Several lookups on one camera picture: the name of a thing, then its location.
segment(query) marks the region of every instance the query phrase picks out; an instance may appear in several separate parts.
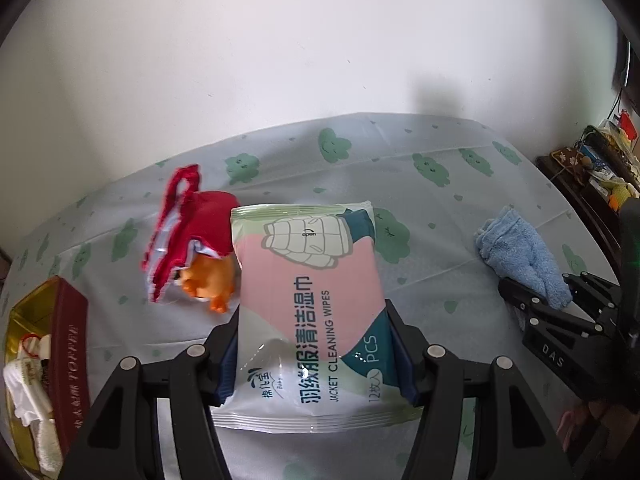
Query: blue cloth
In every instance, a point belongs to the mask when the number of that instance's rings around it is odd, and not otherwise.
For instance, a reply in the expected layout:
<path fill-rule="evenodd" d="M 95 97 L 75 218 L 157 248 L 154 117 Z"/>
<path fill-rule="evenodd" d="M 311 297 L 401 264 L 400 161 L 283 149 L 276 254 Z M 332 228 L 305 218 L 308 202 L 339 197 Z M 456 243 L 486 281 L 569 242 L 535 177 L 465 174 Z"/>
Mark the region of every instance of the blue cloth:
<path fill-rule="evenodd" d="M 533 226 L 505 207 L 476 233 L 480 257 L 501 278 L 511 278 L 559 310 L 572 300 L 558 264 Z"/>

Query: red strap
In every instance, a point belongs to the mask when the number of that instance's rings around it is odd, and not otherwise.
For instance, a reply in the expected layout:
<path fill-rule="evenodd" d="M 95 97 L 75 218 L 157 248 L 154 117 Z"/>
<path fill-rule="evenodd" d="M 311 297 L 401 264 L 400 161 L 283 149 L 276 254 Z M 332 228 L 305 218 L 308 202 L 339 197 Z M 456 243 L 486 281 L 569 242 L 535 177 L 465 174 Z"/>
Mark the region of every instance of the red strap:
<path fill-rule="evenodd" d="M 162 228 L 162 224 L 166 220 L 169 213 L 174 209 L 178 200 L 178 185 L 181 181 L 185 180 L 189 184 L 187 189 L 180 195 L 180 201 L 184 202 L 188 200 L 195 192 L 200 188 L 200 167 L 197 164 L 191 164 L 184 168 L 178 168 L 175 170 L 174 176 L 171 177 L 171 181 L 166 187 L 164 193 L 164 205 L 162 206 L 162 212 L 158 217 L 158 224 L 156 224 L 156 230 L 151 237 L 149 247 L 146 250 L 145 258 L 142 260 L 142 270 L 146 270 L 149 263 L 149 258 L 154 244 L 156 243 L 156 237 Z"/>

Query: wet wipes package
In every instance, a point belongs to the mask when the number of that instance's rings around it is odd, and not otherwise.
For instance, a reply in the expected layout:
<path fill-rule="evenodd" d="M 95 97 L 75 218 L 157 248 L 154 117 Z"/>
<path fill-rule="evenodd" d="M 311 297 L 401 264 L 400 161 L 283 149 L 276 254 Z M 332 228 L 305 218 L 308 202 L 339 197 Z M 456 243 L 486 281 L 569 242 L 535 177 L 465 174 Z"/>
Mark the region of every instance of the wet wipes package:
<path fill-rule="evenodd" d="M 309 433 L 418 417 L 398 388 L 370 202 L 247 206 L 231 219 L 238 360 L 215 424 Z"/>

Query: yellow toy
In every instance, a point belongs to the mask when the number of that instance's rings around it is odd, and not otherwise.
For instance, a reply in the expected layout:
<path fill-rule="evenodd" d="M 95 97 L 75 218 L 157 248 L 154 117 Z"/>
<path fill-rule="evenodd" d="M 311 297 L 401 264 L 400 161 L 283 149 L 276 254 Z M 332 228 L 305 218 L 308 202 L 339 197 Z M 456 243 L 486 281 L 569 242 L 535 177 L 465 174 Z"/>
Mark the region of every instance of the yellow toy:
<path fill-rule="evenodd" d="M 211 298 L 209 307 L 219 314 L 226 312 L 226 304 L 236 290 L 236 264 L 233 255 L 211 258 L 195 255 L 191 266 L 180 270 L 180 286 L 192 298 Z"/>

